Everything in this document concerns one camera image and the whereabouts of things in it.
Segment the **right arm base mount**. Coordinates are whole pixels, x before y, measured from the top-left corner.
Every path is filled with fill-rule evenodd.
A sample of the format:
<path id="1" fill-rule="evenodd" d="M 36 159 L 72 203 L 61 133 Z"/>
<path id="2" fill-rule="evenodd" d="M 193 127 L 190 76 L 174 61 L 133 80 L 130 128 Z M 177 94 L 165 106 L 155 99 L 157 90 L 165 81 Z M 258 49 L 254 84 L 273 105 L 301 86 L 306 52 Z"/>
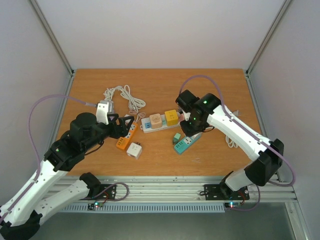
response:
<path id="1" fill-rule="evenodd" d="M 242 201 L 250 199 L 247 186 L 232 192 L 230 196 L 224 196 L 218 184 L 205 184 L 203 190 L 198 194 L 204 196 L 206 201 Z"/>

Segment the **pink cube adapter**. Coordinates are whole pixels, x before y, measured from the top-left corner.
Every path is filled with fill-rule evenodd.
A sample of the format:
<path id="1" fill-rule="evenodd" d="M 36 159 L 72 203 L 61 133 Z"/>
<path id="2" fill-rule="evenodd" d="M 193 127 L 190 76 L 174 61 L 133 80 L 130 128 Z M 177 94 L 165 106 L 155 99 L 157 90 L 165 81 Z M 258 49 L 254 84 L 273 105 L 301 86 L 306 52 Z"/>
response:
<path id="1" fill-rule="evenodd" d="M 179 114 L 178 122 L 180 123 L 180 122 L 185 121 L 185 120 L 186 120 L 186 118 L 185 118 L 185 113 L 184 113 L 184 112 L 180 113 L 180 114 Z"/>

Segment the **teal power strip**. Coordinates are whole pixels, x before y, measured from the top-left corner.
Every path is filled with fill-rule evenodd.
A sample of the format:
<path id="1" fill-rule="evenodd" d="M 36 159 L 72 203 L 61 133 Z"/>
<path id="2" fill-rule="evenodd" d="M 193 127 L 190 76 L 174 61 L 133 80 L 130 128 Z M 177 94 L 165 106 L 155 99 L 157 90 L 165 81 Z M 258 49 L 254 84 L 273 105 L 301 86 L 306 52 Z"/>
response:
<path id="1" fill-rule="evenodd" d="M 178 155 L 182 155 L 188 148 L 190 148 L 200 137 L 202 133 L 195 134 L 191 137 L 185 136 L 182 140 L 176 143 L 173 147 Z"/>

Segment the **yellow cube adapter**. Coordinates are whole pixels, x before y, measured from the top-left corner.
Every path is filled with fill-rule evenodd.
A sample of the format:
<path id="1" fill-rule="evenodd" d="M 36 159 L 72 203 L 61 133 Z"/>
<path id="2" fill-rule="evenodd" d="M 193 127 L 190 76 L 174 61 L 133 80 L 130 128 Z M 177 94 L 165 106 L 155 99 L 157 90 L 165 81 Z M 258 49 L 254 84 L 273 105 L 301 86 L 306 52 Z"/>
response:
<path id="1" fill-rule="evenodd" d="M 166 125 L 169 126 L 174 126 L 177 125 L 179 122 L 179 117 L 177 114 L 176 110 L 168 110 L 164 112 L 164 118 L 166 121 Z"/>

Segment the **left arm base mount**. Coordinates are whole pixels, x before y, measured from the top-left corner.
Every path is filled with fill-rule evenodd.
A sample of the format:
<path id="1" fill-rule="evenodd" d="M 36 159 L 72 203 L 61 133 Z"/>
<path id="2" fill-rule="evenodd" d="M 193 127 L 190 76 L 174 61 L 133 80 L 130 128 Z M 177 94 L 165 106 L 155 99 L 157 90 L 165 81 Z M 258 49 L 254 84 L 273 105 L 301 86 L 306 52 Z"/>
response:
<path id="1" fill-rule="evenodd" d="M 116 184 L 101 184 L 99 187 L 91 189 L 89 194 L 82 200 L 102 201 L 107 199 L 109 201 L 114 201 L 116 199 L 116 193 Z"/>

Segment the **green plug adapter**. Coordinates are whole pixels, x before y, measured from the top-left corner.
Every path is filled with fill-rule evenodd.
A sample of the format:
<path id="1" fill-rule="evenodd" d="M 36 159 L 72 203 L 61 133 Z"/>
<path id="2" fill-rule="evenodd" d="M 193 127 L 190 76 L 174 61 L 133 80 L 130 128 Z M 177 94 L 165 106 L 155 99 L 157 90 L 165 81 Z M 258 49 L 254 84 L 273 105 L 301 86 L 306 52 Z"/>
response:
<path id="1" fill-rule="evenodd" d="M 173 138 L 172 138 L 172 144 L 175 145 L 180 141 L 181 138 L 181 134 L 180 133 L 176 133 Z"/>

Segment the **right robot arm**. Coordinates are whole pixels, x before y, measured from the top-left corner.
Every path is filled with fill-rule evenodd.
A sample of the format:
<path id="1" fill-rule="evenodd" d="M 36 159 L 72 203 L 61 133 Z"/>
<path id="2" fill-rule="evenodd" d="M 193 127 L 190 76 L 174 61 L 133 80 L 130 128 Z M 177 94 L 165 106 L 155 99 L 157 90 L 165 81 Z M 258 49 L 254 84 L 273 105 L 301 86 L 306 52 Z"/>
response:
<path id="1" fill-rule="evenodd" d="M 224 199 L 234 197 L 241 188 L 249 185 L 263 187 L 282 166 L 284 144 L 279 139 L 271 141 L 248 127 L 212 93 L 199 98 L 185 90 L 175 102 L 182 109 L 184 120 L 180 126 L 187 137 L 213 127 L 231 138 L 252 161 L 222 179 L 219 188 Z"/>

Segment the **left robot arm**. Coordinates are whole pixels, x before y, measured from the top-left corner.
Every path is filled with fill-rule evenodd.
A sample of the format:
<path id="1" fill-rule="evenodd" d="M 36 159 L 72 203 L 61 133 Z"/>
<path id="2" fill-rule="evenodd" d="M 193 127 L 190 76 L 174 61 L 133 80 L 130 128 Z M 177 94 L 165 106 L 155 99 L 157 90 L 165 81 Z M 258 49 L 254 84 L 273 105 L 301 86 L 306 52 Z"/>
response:
<path id="1" fill-rule="evenodd" d="M 87 172 L 64 190 L 45 197 L 57 181 L 85 156 L 97 151 L 106 138 L 125 137 L 134 117 L 109 113 L 107 120 L 105 124 L 98 122 L 92 113 L 81 113 L 70 123 L 69 130 L 51 145 L 40 161 L 40 169 L 0 208 L 0 234 L 5 240 L 29 240 L 62 208 L 77 200 L 96 200 L 108 191 Z"/>

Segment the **peach cube adapter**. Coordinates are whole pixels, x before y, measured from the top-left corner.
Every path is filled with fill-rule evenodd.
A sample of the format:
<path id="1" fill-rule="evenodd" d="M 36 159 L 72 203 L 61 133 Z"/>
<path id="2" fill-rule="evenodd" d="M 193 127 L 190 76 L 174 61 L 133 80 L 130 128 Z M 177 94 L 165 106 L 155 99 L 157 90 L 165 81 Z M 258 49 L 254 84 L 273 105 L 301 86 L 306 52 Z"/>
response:
<path id="1" fill-rule="evenodd" d="M 163 126 L 162 117 L 159 113 L 151 114 L 149 116 L 150 124 L 152 129 L 158 129 Z"/>

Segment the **white multicolour power strip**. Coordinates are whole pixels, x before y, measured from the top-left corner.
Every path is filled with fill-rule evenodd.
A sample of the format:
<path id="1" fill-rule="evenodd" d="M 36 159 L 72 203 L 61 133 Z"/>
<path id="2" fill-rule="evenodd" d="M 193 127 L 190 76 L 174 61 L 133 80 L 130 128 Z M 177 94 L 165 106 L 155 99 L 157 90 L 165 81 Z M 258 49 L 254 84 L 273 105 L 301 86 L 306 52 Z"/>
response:
<path id="1" fill-rule="evenodd" d="M 145 133 L 152 133 L 172 128 L 180 127 L 180 122 L 177 124 L 168 125 L 165 115 L 160 115 L 159 113 L 152 114 L 149 117 L 145 117 L 141 119 L 140 129 Z"/>

